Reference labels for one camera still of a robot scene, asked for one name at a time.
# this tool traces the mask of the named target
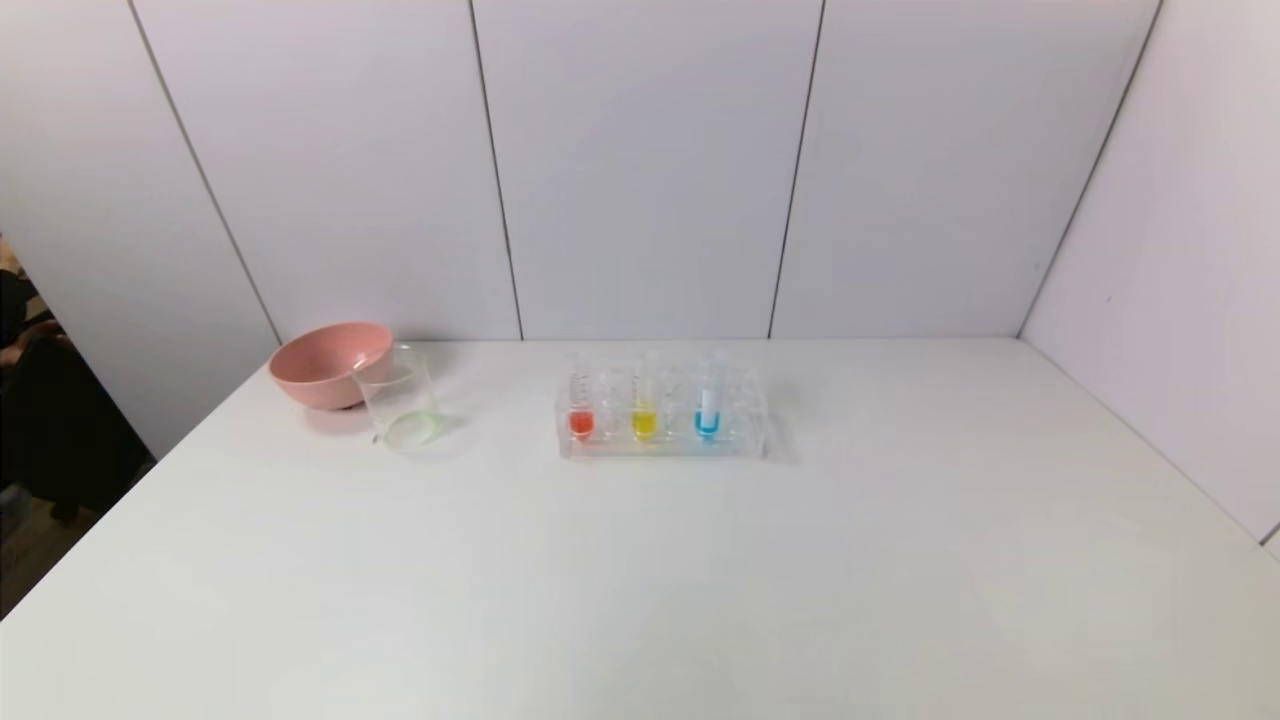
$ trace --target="panel seam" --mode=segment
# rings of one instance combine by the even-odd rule
[[[196,172],[200,174],[200,182],[205,186],[205,192],[209,193],[209,200],[214,205],[214,211],[218,214],[218,222],[223,225],[223,232],[227,233],[227,240],[232,245],[232,251],[236,252],[236,260],[239,261],[241,269],[244,270],[244,277],[248,279],[248,287],[253,291],[253,297],[257,300],[259,307],[262,309],[262,316],[266,318],[266,325],[271,329],[271,334],[275,336],[275,343],[283,345],[280,340],[280,331],[275,327],[275,320],[271,319],[271,314],[266,310],[266,302],[262,301],[262,293],[257,288],[257,282],[253,281],[253,273],[248,269],[248,263],[244,261],[244,254],[241,252],[239,243],[236,242],[236,233],[232,232],[230,224],[227,222],[227,215],[223,213],[221,204],[218,202],[218,196],[214,193],[214,187],[209,183],[209,176],[205,174],[205,167],[200,163],[200,156],[196,154],[196,146],[191,142],[191,136],[187,133],[187,126],[182,122],[182,115],[178,114],[178,105],[173,101],[173,95],[169,92],[169,83],[164,79],[164,73],[160,70],[160,63],[156,61],[156,54],[151,47],[151,40],[147,37],[147,31],[142,27],[142,18],[138,17],[138,9],[134,6],[134,0],[129,0],[129,13],[133,14],[133,24],[138,28],[138,36],[142,38],[142,46],[147,50],[147,59],[151,60],[151,69],[156,73],[156,79],[160,82],[160,91],[164,92],[164,99],[169,102],[169,110],[173,113],[173,119],[178,123],[178,132],[182,133],[182,141],[187,145],[187,152],[191,154],[191,161],[196,164]]]
[[[1138,68],[1142,65],[1142,58],[1147,54],[1147,44],[1151,42],[1151,35],[1156,31],[1156,22],[1160,20],[1160,10],[1164,9],[1165,0],[1157,0],[1156,12],[1151,14],[1151,24],[1147,26],[1147,33],[1142,38],[1142,47],[1138,49],[1138,56],[1133,61],[1133,69],[1129,70],[1129,79],[1124,83],[1124,91],[1120,94],[1120,101],[1116,104],[1116,111],[1111,115],[1111,123],[1107,124],[1107,132],[1102,136],[1102,145],[1098,146],[1098,155],[1093,159],[1093,165],[1089,168],[1088,177],[1084,178],[1084,186],[1080,187],[1080,195],[1075,199],[1075,206],[1071,208],[1071,214],[1066,219],[1066,227],[1062,228],[1062,236],[1057,238],[1057,245],[1053,246],[1053,255],[1048,259],[1048,265],[1044,268],[1044,274],[1041,275],[1041,282],[1036,287],[1036,295],[1032,296],[1030,304],[1027,306],[1027,314],[1023,315],[1023,323],[1018,325],[1018,333],[1014,334],[1016,338],[1021,338],[1023,333],[1027,332],[1027,323],[1032,319],[1032,311],[1036,309],[1036,304],[1039,302],[1041,293],[1044,292],[1044,286],[1048,283],[1048,275],[1053,272],[1053,264],[1057,263],[1059,255],[1062,252],[1062,246],[1066,245],[1066,236],[1071,232],[1071,225],[1075,223],[1075,215],[1080,211],[1080,205],[1084,204],[1084,196],[1089,192],[1089,186],[1093,184],[1093,176],[1098,172],[1098,165],[1102,164],[1102,155],[1107,151],[1107,145],[1111,142],[1111,132],[1116,128],[1116,122],[1120,119],[1120,113],[1124,111],[1124,104],[1129,100],[1129,88],[1133,87],[1133,78],[1138,77]]]
[[[1276,527],[1271,528],[1271,532],[1262,537],[1262,544],[1271,542],[1271,538],[1276,537],[1276,533],[1280,533],[1280,523],[1276,523]]]
[[[516,287],[516,259],[511,254],[511,231],[507,228],[507,202],[502,196],[502,176],[498,173],[498,142],[493,137],[493,115],[489,113],[489,87],[484,81],[484,58],[480,56],[480,24],[476,22],[475,0],[467,0],[471,12],[471,38],[476,46],[476,69],[480,73],[480,97],[484,100],[484,122],[489,131],[489,155],[493,158],[493,182],[498,188],[498,211],[502,214],[502,240],[507,245],[507,268],[511,270],[511,299],[516,304],[516,327],[520,340],[525,340],[525,322],[520,315],[520,290]]]
[[[1138,430],[1138,428],[1135,428],[1129,420],[1126,420],[1123,415],[1120,415],[1120,413],[1115,407],[1112,407],[1111,405],[1103,402],[1101,397],[1098,397],[1084,383],[1082,383],[1080,380],[1078,380],[1075,378],[1075,375],[1073,375],[1071,373],[1068,373],[1066,368],[1059,365],[1057,361],[1055,361],[1052,357],[1050,357],[1047,352],[1044,352],[1039,347],[1036,347],[1034,345],[1027,342],[1025,340],[1020,340],[1020,338],[1012,338],[1012,340],[1015,342],[1020,342],[1020,343],[1025,345],[1027,347],[1032,348],[1033,352],[1036,352],[1037,355],[1039,355],[1055,370],[1057,370],[1059,373],[1062,373],[1062,377],[1065,377],[1068,380],[1071,382],[1071,384],[1074,384],[1082,392],[1084,392],[1084,395],[1087,395],[1089,397],[1089,400],[1092,400],[1093,402],[1097,402],[1098,406],[1101,406],[1103,410],[1106,410],[1108,415],[1111,415],[1112,418],[1115,418],[1115,420],[1117,423],[1120,423],[1121,425],[1124,425],[1124,428],[1126,430],[1129,430],[1130,433],[1134,434],[1134,437],[1137,437],[1139,441],[1142,441],[1142,443],[1146,445],[1148,450],[1151,450],[1157,457],[1160,457],[1161,460],[1164,460],[1166,465],[1169,465],[1170,468],[1172,468],[1174,471],[1178,473],[1184,480],[1187,480],[1187,483],[1189,486],[1192,486],[1193,488],[1196,488],[1196,492],[1198,492],[1201,495],[1201,497],[1203,497],[1204,500],[1207,500],[1210,502],[1210,505],[1212,505],[1219,512],[1221,512],[1222,515],[1225,515],[1226,519],[1230,520],[1236,528],[1239,528],[1240,532],[1244,533],[1245,537],[1248,537],[1251,542],[1258,539],[1257,536],[1253,534],[1253,530],[1251,530],[1249,528],[1247,528],[1244,525],[1244,523],[1240,521],[1240,519],[1235,516],[1234,512],[1231,512],[1230,510],[1228,510],[1226,506],[1222,502],[1220,502],[1216,497],[1213,497],[1208,492],[1208,489],[1206,489],[1204,486],[1202,486],[1199,482],[1197,482],[1196,478],[1193,478],[1190,475],[1190,473],[1188,473],[1185,469],[1183,469],[1181,465],[1179,465],[1178,462],[1174,462],[1174,460],[1171,457],[1169,457],[1169,455],[1161,447],[1158,447],[1153,439],[1148,438],[1144,433],[1142,433],[1140,430]],[[1276,528],[1272,529],[1271,533],[1268,533],[1266,537],[1263,537],[1262,542],[1260,542],[1258,544],[1266,544],[1267,539],[1272,534],[1275,534],[1276,529],[1280,529],[1280,525],[1276,525]]]
[[[809,64],[809,88],[804,96],[804,114],[800,117],[800,142],[796,146],[796,164],[791,172],[791,197],[787,200],[787,219],[782,224],[782,249],[778,251],[778,274],[773,281],[773,304],[769,306],[769,329],[765,340],[773,338],[773,319],[778,314],[778,291],[782,288],[782,263],[787,256],[787,236],[791,234],[791,210],[796,204],[796,183],[800,179],[800,155],[804,152],[804,131],[809,126],[809,102],[813,100],[813,78],[818,72],[818,49],[822,45],[822,20],[827,14],[827,0],[818,8],[818,32],[813,38],[813,61]]]

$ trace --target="white wall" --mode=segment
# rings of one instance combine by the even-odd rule
[[[124,3],[0,4],[0,232],[156,455],[276,346]]]
[[[525,337],[765,337],[819,6],[475,3]]]
[[[516,340],[467,0],[137,0],[266,310]]]
[[[1165,3],[1024,337],[1280,521],[1280,3]]]
[[[1156,0],[827,0],[773,337],[1014,336]]]

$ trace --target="bowl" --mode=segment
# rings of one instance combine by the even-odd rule
[[[352,368],[378,361],[392,342],[392,331],[378,323],[325,325],[276,350],[268,370],[285,395],[307,407],[351,407],[364,400]]]

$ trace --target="test tube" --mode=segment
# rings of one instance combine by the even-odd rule
[[[698,410],[694,413],[694,429],[704,439],[712,439],[719,430],[719,406],[722,378],[716,359],[703,361],[699,378]]]
[[[586,441],[595,429],[595,406],[591,401],[591,364],[586,356],[575,352],[570,359],[568,374],[568,432],[579,441]]]
[[[631,430],[636,439],[648,442],[658,429],[658,411],[654,404],[653,356],[641,355],[636,360],[631,379]]]

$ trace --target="glass beaker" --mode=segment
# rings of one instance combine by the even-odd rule
[[[378,438],[392,450],[421,447],[440,432],[426,357],[412,347],[396,343],[378,361],[356,365],[352,377]]]

